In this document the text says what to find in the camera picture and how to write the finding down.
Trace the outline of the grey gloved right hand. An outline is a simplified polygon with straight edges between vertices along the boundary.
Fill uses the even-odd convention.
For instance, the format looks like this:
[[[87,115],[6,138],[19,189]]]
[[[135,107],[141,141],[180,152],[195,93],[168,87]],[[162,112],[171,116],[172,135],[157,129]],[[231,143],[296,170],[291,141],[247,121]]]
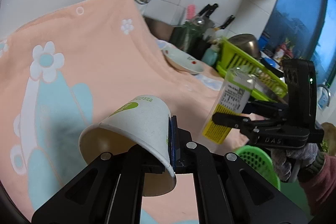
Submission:
[[[308,182],[317,176],[325,164],[325,154],[315,143],[309,143],[299,150],[271,149],[271,159],[274,171],[282,182],[289,181],[297,162],[299,168],[296,177],[299,182]]]

